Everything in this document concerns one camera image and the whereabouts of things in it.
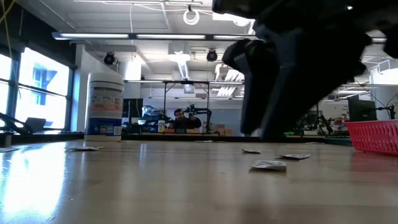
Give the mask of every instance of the window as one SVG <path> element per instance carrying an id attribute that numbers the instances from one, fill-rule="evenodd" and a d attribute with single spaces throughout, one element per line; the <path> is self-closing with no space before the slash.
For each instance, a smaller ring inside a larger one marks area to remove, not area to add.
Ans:
<path id="1" fill-rule="evenodd" d="M 11 73 L 11 58 L 0 55 L 0 113 L 6 113 L 8 101 L 8 82 Z M 4 122 L 0 120 L 0 127 L 4 127 Z"/>
<path id="2" fill-rule="evenodd" d="M 11 58 L 0 55 L 0 78 L 9 80 L 11 71 Z"/>
<path id="3" fill-rule="evenodd" d="M 26 121 L 28 117 L 44 118 L 46 128 L 65 127 L 67 100 L 62 96 L 52 96 L 34 90 L 19 88 L 21 97 L 17 100 L 16 118 Z"/>
<path id="4" fill-rule="evenodd" d="M 19 83 L 66 96 L 69 68 L 26 48 L 21 55 Z"/>
<path id="5" fill-rule="evenodd" d="M 45 128 L 63 129 L 70 69 L 26 48 L 21 55 L 16 119 L 44 118 Z"/>

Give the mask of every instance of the man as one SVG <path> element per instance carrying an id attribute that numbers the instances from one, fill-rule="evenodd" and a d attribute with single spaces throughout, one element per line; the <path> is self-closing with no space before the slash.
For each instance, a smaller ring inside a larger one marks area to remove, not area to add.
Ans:
<path id="1" fill-rule="evenodd" d="M 174 111 L 175 120 L 170 124 L 169 128 L 174 129 L 194 129 L 200 128 L 201 121 L 196 116 L 186 118 L 182 109 Z"/>

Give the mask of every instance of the wooden table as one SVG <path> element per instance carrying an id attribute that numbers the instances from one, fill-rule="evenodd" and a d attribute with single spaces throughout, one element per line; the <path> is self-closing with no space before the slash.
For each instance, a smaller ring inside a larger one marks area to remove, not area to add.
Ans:
<path id="1" fill-rule="evenodd" d="M 0 154 L 0 223 L 396 223 L 398 157 L 326 144 L 32 144 Z M 260 155 L 241 154 L 241 148 Z M 312 153 L 287 172 L 258 159 Z"/>

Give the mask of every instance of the paper scrap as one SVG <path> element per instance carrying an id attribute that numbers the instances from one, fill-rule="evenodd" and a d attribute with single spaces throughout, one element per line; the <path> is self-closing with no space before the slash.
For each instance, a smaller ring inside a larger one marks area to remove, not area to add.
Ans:
<path id="1" fill-rule="evenodd" d="M 75 151 L 98 151 L 99 149 L 104 148 L 103 146 L 93 147 L 93 146 L 72 146 L 67 149 L 75 150 Z"/>
<path id="2" fill-rule="evenodd" d="M 285 171 L 286 170 L 286 162 L 281 161 L 256 161 L 252 168 L 256 169 L 270 169 L 270 170 L 278 170 Z"/>
<path id="3" fill-rule="evenodd" d="M 283 159 L 294 159 L 294 160 L 301 160 L 311 157 L 311 154 L 286 154 L 286 155 L 278 155 Z"/>
<path id="4" fill-rule="evenodd" d="M 212 143 L 212 140 L 207 140 L 207 141 L 195 141 L 195 142 L 203 142 L 203 143 Z"/>
<path id="5" fill-rule="evenodd" d="M 261 154 L 261 151 L 260 150 L 242 149 L 242 153 L 244 153 L 244 154 Z"/>
<path id="6" fill-rule="evenodd" d="M 20 150 L 20 148 L 12 148 L 12 147 L 0 148 L 0 153 L 2 153 L 2 152 L 12 152 L 12 151 L 16 151 L 16 150 Z"/>

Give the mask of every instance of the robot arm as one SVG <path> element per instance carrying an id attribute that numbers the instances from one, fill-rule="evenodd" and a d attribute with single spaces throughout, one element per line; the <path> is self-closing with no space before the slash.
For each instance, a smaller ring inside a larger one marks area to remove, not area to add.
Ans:
<path id="1" fill-rule="evenodd" d="M 243 134 L 261 128 L 264 139 L 278 138 L 327 94 L 363 74 L 361 56 L 372 44 L 367 31 L 385 33 L 384 51 L 398 57 L 397 1 L 214 0 L 213 10 L 256 20 L 259 40 L 240 40 L 223 56 L 245 74 Z M 320 85 L 322 78 L 328 81 Z"/>
<path id="2" fill-rule="evenodd" d="M 197 114 L 207 114 L 206 120 L 206 133 L 211 134 L 210 129 L 210 119 L 211 119 L 211 110 L 208 108 L 195 108 L 195 105 L 190 105 L 184 113 L 188 113 L 190 116 L 197 115 Z"/>

